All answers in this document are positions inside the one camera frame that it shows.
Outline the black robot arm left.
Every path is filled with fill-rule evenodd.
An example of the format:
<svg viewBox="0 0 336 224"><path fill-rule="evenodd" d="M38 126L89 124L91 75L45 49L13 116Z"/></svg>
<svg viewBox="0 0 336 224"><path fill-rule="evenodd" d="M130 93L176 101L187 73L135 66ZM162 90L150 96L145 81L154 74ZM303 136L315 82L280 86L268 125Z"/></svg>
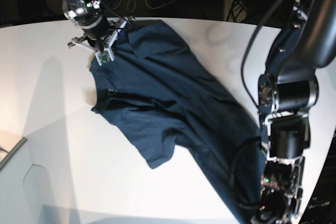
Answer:
<svg viewBox="0 0 336 224"><path fill-rule="evenodd" d="M263 25L284 0L275 0L255 28L252 46ZM309 111L317 103L316 70L335 58L335 0L293 0L287 25L271 46L265 73L258 80L260 137L235 153L258 144L266 157L260 200L238 205L253 210L252 223L290 223L302 201L303 151L310 146Z"/></svg>

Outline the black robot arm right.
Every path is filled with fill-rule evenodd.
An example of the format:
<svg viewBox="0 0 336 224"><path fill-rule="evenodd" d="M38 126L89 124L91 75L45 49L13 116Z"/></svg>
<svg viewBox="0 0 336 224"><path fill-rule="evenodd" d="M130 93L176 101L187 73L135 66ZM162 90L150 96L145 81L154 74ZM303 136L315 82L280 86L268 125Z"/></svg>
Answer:
<svg viewBox="0 0 336 224"><path fill-rule="evenodd" d="M110 31L110 24L104 14L101 0L62 0L64 16L78 25L86 38L103 51L104 40Z"/></svg>

